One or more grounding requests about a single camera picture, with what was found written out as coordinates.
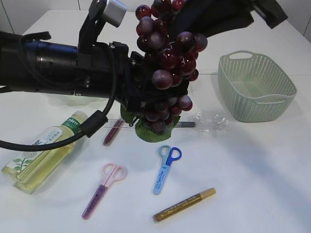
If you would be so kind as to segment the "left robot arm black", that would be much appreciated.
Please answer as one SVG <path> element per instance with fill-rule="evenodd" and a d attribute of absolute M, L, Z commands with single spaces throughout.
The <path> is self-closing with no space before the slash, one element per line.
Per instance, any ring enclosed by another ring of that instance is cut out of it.
<path fill-rule="evenodd" d="M 108 98 L 117 76 L 115 100 L 129 112 L 188 93 L 188 81 L 157 89 L 151 80 L 156 67 L 126 44 L 97 42 L 90 57 L 90 64 L 82 67 L 75 46 L 1 32 L 0 84 L 16 92 Z"/>

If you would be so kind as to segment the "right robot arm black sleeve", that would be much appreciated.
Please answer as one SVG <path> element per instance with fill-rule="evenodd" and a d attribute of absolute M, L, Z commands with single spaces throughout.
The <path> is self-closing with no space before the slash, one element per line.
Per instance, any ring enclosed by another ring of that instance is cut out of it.
<path fill-rule="evenodd" d="M 203 34 L 207 38 L 246 28 L 254 22 L 255 11 L 271 28 L 288 19 L 276 0 L 188 0 L 168 27 L 171 40 L 181 32 Z"/>

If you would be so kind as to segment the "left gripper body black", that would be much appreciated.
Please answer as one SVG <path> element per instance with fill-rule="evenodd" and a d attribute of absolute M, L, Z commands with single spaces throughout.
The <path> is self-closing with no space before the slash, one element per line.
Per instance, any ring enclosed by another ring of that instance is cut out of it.
<path fill-rule="evenodd" d="M 159 90 L 152 83 L 152 75 L 158 69 L 146 62 L 136 51 L 128 56 L 129 48 L 120 42 L 111 42 L 118 74 L 116 101 L 128 112 L 141 112 L 146 106 L 171 97 L 188 94 L 189 81 L 183 80 L 177 87 Z"/>

